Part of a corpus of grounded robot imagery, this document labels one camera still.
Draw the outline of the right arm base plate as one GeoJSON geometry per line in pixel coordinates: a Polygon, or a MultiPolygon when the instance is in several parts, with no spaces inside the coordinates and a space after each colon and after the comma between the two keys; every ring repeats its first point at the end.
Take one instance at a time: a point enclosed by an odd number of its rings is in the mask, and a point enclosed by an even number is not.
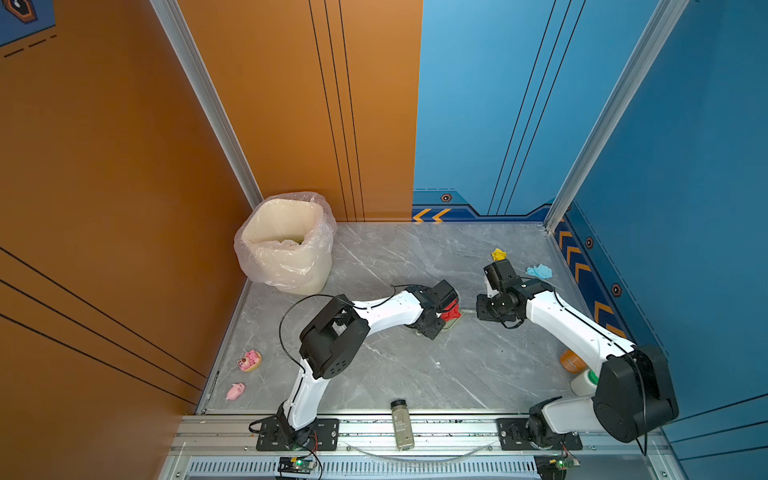
{"type": "Polygon", "coordinates": [[[544,429],[535,434],[529,428],[529,418],[512,417],[496,420],[497,435],[503,451],[555,451],[583,449],[581,437],[576,432],[566,434],[552,433],[544,429]]]}

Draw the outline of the large red paper scrap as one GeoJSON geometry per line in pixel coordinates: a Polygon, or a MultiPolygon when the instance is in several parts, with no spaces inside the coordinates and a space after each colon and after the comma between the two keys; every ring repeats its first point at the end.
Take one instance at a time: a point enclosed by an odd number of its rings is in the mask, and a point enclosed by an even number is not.
{"type": "Polygon", "coordinates": [[[462,316],[458,301],[452,302],[445,311],[441,312],[439,317],[445,322],[451,322],[462,316]]]}

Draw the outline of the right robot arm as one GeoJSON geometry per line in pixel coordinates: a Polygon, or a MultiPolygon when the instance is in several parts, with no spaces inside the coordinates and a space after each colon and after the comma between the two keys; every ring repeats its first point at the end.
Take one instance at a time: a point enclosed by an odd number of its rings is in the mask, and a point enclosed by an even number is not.
{"type": "Polygon", "coordinates": [[[571,307],[555,287],[524,278],[508,260],[484,268],[486,293],[476,299],[482,321],[515,329],[529,321],[552,334],[593,371],[594,393],[554,398],[529,410],[526,429],[539,448],[557,446],[565,435],[605,432],[630,443],[679,415],[668,361],[655,345],[638,346],[571,307]]]}

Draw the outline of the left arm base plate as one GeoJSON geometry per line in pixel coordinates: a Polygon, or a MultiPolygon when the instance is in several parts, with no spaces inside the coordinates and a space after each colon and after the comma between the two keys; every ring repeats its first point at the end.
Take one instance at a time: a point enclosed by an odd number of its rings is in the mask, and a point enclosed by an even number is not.
{"type": "Polygon", "coordinates": [[[263,452],[307,449],[313,452],[335,451],[339,440],[339,420],[317,419],[309,426],[293,431],[281,427],[275,417],[253,422],[249,429],[256,436],[256,450],[263,452]]]}

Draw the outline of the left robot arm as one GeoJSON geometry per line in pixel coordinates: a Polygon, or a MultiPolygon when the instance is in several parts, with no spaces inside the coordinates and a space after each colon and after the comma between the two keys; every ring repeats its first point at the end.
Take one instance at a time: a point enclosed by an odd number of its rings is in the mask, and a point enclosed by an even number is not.
{"type": "Polygon", "coordinates": [[[294,360],[298,376],[276,414],[278,431],[290,446],[302,446],[311,437],[330,380],[351,365],[369,336],[403,326],[433,340],[459,305],[457,291],[445,280],[433,287],[395,286],[384,299],[326,298],[299,335],[299,357],[294,360]]]}

